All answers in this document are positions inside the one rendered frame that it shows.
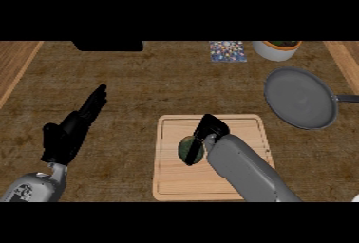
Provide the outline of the grey frying pan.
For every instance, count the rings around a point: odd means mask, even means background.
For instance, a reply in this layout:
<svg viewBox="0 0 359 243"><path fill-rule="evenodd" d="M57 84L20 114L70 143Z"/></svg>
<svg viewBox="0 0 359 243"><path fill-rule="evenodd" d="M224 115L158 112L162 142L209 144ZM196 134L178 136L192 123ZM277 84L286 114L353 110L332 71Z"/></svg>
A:
<svg viewBox="0 0 359 243"><path fill-rule="evenodd" d="M326 128L338 116L338 103L359 103L359 95L335 95L307 70L283 66L270 71L263 96L279 119L304 130Z"/></svg>

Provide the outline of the pale wooden cutting board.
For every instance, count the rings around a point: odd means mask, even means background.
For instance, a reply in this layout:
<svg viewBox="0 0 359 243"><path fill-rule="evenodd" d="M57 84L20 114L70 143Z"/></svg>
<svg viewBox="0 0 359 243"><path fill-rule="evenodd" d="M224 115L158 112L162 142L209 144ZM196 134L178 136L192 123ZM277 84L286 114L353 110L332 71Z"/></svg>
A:
<svg viewBox="0 0 359 243"><path fill-rule="evenodd" d="M152 176L152 196L158 201L242 200L206 159L192 166L180 160L180 141L193 134L201 118L202 115L162 115L158 119ZM274 166L261 117L255 114L226 114L217 115L217 118L267 164Z"/></svg>

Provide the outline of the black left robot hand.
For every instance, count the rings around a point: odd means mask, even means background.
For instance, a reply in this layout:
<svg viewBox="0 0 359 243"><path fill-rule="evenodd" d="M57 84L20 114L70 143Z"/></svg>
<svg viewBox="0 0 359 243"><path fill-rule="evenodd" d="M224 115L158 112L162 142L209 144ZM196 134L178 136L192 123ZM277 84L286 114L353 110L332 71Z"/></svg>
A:
<svg viewBox="0 0 359 243"><path fill-rule="evenodd" d="M106 85L102 84L91 93L81 108L72 111L63 121L42 126L41 161L68 165L72 161L88 129L106 104Z"/></svg>

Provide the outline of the blue patterned box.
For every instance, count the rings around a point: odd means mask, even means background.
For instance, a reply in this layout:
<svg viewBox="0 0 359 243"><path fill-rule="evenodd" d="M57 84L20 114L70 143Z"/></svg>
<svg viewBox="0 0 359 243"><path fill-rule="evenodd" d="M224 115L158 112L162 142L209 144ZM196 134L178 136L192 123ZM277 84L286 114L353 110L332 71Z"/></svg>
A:
<svg viewBox="0 0 359 243"><path fill-rule="evenodd" d="M240 41L209 41L209 60L212 62L245 62L243 44Z"/></svg>

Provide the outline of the white plant pot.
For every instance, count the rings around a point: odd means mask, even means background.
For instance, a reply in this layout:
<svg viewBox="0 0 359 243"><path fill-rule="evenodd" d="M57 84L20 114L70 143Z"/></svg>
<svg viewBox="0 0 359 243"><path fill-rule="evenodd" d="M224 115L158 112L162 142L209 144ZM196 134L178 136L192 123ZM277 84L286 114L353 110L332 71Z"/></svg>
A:
<svg viewBox="0 0 359 243"><path fill-rule="evenodd" d="M283 62L286 61L295 51L301 46L301 41L294 42L292 47L282 47L271 44L268 41L254 41L252 42L252 49L255 50L257 54L268 61Z"/></svg>

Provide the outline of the black appliance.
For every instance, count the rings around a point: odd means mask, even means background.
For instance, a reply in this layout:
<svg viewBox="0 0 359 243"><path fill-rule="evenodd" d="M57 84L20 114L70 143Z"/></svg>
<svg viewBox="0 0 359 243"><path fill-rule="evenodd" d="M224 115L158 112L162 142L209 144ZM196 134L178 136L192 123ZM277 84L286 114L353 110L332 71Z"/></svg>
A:
<svg viewBox="0 0 359 243"><path fill-rule="evenodd" d="M141 41L73 41L81 51L141 51Z"/></svg>

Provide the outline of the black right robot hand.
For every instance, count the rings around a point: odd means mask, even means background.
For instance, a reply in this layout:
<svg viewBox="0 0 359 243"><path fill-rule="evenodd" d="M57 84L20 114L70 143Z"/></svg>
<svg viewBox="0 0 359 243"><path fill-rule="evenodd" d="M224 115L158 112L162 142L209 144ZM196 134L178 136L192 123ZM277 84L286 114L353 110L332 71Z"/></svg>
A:
<svg viewBox="0 0 359 243"><path fill-rule="evenodd" d="M189 152L184 157L184 164L187 166L195 164L195 158L198 152L203 147L203 141L206 136L212 135L214 141L218 141L223 136L230 134L230 128L212 115L205 114L201 118L201 122L193 132L193 141L189 147Z"/></svg>

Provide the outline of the green squash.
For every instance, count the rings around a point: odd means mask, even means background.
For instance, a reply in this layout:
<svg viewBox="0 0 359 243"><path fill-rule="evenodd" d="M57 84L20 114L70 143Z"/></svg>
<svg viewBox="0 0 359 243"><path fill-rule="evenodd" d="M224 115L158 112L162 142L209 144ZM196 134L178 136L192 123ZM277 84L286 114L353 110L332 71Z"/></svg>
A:
<svg viewBox="0 0 359 243"><path fill-rule="evenodd" d="M180 158L180 160L186 160L186 156L187 156L187 153L189 153L192 142L193 142L193 137L186 136L178 143L178 158ZM205 153L203 147L199 147L199 151L198 151L193 163L198 163L202 160L203 153Z"/></svg>

